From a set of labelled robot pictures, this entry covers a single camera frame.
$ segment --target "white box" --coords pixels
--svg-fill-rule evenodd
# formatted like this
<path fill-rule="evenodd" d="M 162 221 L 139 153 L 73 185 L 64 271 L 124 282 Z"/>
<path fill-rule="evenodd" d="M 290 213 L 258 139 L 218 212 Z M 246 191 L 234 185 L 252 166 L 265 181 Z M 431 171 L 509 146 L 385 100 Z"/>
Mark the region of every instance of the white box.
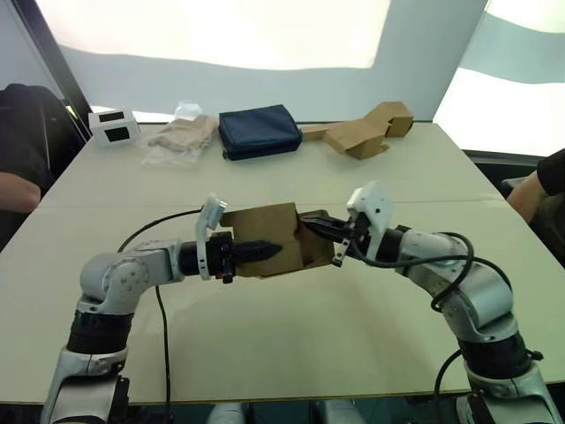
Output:
<path fill-rule="evenodd" d="M 139 126 L 131 110 L 108 110 L 88 114 L 94 142 L 101 146 L 123 144 L 140 137 Z"/>

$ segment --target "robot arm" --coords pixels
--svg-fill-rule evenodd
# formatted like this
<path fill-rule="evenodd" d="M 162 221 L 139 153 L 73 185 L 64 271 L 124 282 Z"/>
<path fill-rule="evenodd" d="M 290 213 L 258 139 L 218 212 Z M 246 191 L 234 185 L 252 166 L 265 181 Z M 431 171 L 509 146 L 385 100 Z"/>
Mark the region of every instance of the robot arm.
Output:
<path fill-rule="evenodd" d="M 266 241 L 236 244 L 230 232 L 207 237 L 225 203 L 211 197 L 200 212 L 197 240 L 150 241 L 128 252 L 100 254 L 83 268 L 71 334 L 61 350 L 41 424 L 112 422 L 127 406 L 129 381 L 120 376 L 127 338 L 141 295 L 150 287 L 185 276 L 231 283 L 236 266 L 261 261 L 281 250 Z"/>
<path fill-rule="evenodd" d="M 347 209 L 347 222 L 323 216 L 305 217 L 303 222 L 320 236 L 340 243 L 336 266 L 351 256 L 380 268 L 394 268 L 433 296 L 434 309 L 443 314 L 456 336 L 473 389 L 466 399 L 458 400 L 463 422 L 562 423 L 532 361 L 535 355 L 525 348 L 518 331 L 512 291 L 503 273 L 488 261 L 474 258 L 470 245 L 469 256 L 461 236 L 407 227 L 389 229 L 391 205 L 377 182 L 356 190 Z M 429 261 L 435 257 L 445 259 Z M 461 281 L 454 286 L 458 278 Z"/>

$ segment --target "clear plastic bag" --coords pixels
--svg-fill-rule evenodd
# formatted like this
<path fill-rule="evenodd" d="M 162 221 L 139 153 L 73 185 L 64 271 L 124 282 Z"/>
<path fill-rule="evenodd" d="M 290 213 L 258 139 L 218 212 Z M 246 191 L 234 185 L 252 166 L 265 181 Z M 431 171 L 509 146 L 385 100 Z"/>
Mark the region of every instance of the clear plastic bag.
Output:
<path fill-rule="evenodd" d="M 217 118 L 202 114 L 196 103 L 181 101 L 175 110 L 175 120 L 158 133 L 143 138 L 142 144 L 147 148 L 143 164 L 191 168 L 217 133 L 217 128 Z"/>

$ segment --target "wire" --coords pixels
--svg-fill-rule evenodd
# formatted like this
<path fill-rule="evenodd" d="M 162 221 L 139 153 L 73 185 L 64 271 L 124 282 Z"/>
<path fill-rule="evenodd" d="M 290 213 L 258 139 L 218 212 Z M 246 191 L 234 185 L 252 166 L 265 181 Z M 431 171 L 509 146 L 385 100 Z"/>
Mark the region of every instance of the wire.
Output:
<path fill-rule="evenodd" d="M 461 270 L 457 278 L 450 285 L 448 285 L 448 287 L 444 291 L 441 291 L 437 296 L 435 296 L 432 299 L 432 303 L 430 304 L 430 307 L 435 312 L 441 312 L 441 307 L 438 305 L 440 301 L 442 299 L 445 299 L 445 297 L 448 294 L 452 293 L 459 286 L 459 284 L 461 284 L 461 282 L 469 275 L 469 271 L 471 271 L 471 267 L 473 266 L 473 260 L 475 259 L 475 249 L 473 248 L 473 244 L 469 241 L 468 238 L 466 238 L 461 234 L 457 234 L 456 232 L 442 232 L 441 234 L 450 237 L 455 237 L 463 241 L 465 246 L 467 247 L 467 255 L 466 255 L 467 257 L 465 258 L 465 264 L 463 265 L 463 269 Z"/>
<path fill-rule="evenodd" d="M 162 340 L 165 354 L 165 424 L 170 423 L 170 361 L 169 361 L 169 330 L 167 326 L 167 314 L 165 313 L 165 306 L 162 303 L 161 291 L 159 286 L 155 286 L 155 295 L 157 296 L 157 303 L 161 310 L 162 317 Z"/>
<path fill-rule="evenodd" d="M 443 424 L 443 415 L 441 415 L 441 404 L 440 404 L 440 388 L 441 388 L 441 380 L 443 380 L 443 376 L 445 375 L 446 371 L 448 370 L 449 366 L 453 363 L 454 360 L 459 358 L 461 355 L 461 351 L 457 350 L 449 356 L 441 365 L 440 372 L 438 373 L 437 377 L 435 377 L 435 384 L 433 385 L 433 409 L 435 410 L 435 414 L 438 419 L 439 424 Z"/>
<path fill-rule="evenodd" d="M 384 268 L 384 269 L 392 269 L 392 268 L 408 268 L 414 267 L 416 265 L 423 265 L 426 263 L 434 263 L 434 262 L 441 262 L 441 261 L 451 261 L 451 260 L 465 260 L 465 265 L 459 276 L 457 276 L 456 280 L 453 281 L 444 291 L 440 292 L 436 297 L 433 298 L 431 307 L 436 312 L 441 312 L 441 308 L 438 307 L 437 303 L 445 298 L 448 294 L 454 291 L 459 284 L 467 277 L 469 271 L 471 270 L 471 266 L 473 262 L 482 263 L 491 269 L 493 269 L 504 281 L 504 283 L 512 290 L 512 285 L 510 284 L 510 280 L 507 275 L 502 271 L 500 267 L 483 258 L 479 258 L 474 256 L 474 249 L 471 242 L 463 235 L 457 234 L 454 232 L 443 232 L 441 234 L 448 235 L 450 237 L 456 237 L 461 239 L 464 244 L 467 246 L 467 254 L 447 254 L 442 256 L 433 256 L 430 258 L 419 258 L 419 259 L 409 259 L 406 261 L 396 261 L 396 262 L 382 262 L 382 261 L 374 261 L 366 257 L 359 248 L 358 241 L 354 238 L 351 240 L 350 246 L 353 249 L 353 253 L 364 263 L 367 265 L 371 265 L 372 267 L 376 268 Z"/>
<path fill-rule="evenodd" d="M 155 227 L 157 224 L 162 223 L 164 221 L 169 221 L 173 218 L 179 218 L 180 216 L 187 216 L 192 214 L 198 214 L 202 208 L 200 209 L 193 209 L 188 210 L 186 212 L 181 212 L 179 214 L 167 215 L 163 218 L 155 219 L 151 223 L 148 223 L 135 231 L 130 237 L 128 237 L 124 243 L 117 249 L 117 251 L 123 252 L 124 249 L 135 239 L 139 236 L 143 231 L 147 231 L 152 227 Z M 163 338 L 163 347 L 164 347 L 164 356 L 165 356 L 165 424 L 170 423 L 170 359 L 169 359 L 169 329 L 167 325 L 167 314 L 165 312 L 165 306 L 162 303 L 161 299 L 161 291 L 159 290 L 159 286 L 155 286 L 155 296 L 157 297 L 157 303 L 159 304 L 159 309 L 161 310 L 161 317 L 162 317 L 162 338 Z"/>
<path fill-rule="evenodd" d="M 173 218 L 179 218 L 180 216 L 186 216 L 186 215 L 192 215 L 192 214 L 198 214 L 200 211 L 202 210 L 202 208 L 200 209 L 193 209 L 193 210 L 187 210 L 186 212 L 181 212 L 179 214 L 173 214 L 173 215 L 167 215 L 164 216 L 163 218 L 159 218 L 159 219 L 155 219 L 154 221 L 152 221 L 151 223 L 148 223 L 147 225 L 144 225 L 143 227 L 141 227 L 140 229 L 138 229 L 137 231 L 135 231 L 130 237 L 128 237 L 124 243 L 122 243 L 122 245 L 117 249 L 117 251 L 123 252 L 125 247 L 127 245 L 129 245 L 133 239 L 135 239 L 136 237 L 138 237 L 143 231 L 147 231 L 152 227 L 155 227 L 157 224 L 162 223 L 164 221 L 169 221 L 170 219 Z"/>

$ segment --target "cardboard box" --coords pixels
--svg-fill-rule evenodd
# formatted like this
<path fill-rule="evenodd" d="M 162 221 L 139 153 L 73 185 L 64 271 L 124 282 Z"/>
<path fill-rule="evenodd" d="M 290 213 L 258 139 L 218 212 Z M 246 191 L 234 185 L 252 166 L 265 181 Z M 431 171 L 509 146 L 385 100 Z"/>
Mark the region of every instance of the cardboard box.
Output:
<path fill-rule="evenodd" d="M 310 214 L 328 215 L 323 210 L 299 215 L 294 203 L 224 214 L 220 225 L 232 227 L 236 242 L 267 240 L 282 246 L 282 251 L 272 258 L 238 266 L 237 275 L 274 276 L 329 265 L 334 257 L 334 244 L 300 222 L 299 217 Z"/>
<path fill-rule="evenodd" d="M 339 153 L 347 153 L 357 159 L 375 156 L 388 147 L 383 145 L 388 124 L 364 118 L 344 122 L 324 134 L 324 140 Z"/>
<path fill-rule="evenodd" d="M 404 137 L 412 128 L 414 117 L 402 102 L 383 102 L 365 115 L 367 122 L 387 122 L 390 127 L 386 137 Z"/>
<path fill-rule="evenodd" d="M 339 153 L 365 159 L 388 149 L 385 137 L 405 136 L 413 118 L 402 102 L 383 102 L 360 119 L 305 126 L 302 141 L 323 139 Z"/>
<path fill-rule="evenodd" d="M 322 140 L 326 131 L 339 124 L 339 122 L 336 122 L 333 124 L 303 126 L 300 128 L 300 131 L 302 132 L 302 141 Z"/>

